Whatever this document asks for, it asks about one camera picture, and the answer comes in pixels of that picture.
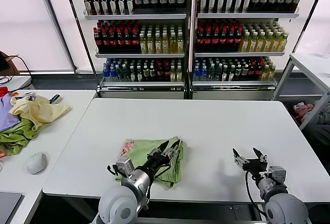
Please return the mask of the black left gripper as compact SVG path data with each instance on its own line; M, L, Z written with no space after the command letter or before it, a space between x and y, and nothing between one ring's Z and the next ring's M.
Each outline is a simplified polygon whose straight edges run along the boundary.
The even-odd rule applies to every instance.
M169 158L174 158L177 154L177 150L180 145L180 139L174 142L170 147L167 148L168 142L163 142L157 148L154 148L148 154L148 160L144 163L144 167L150 170L153 174L156 174L159 169L170 163ZM165 151L167 157L154 157L162 154Z

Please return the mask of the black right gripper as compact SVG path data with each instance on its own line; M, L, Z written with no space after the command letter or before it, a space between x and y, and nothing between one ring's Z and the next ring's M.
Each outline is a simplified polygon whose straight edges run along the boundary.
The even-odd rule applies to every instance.
M253 148L258 159L246 159L242 157L236 149L233 148L234 162L238 166L242 166L244 171L248 171L254 177L261 177L261 172L267 170L267 156L263 155L262 152L255 147Z

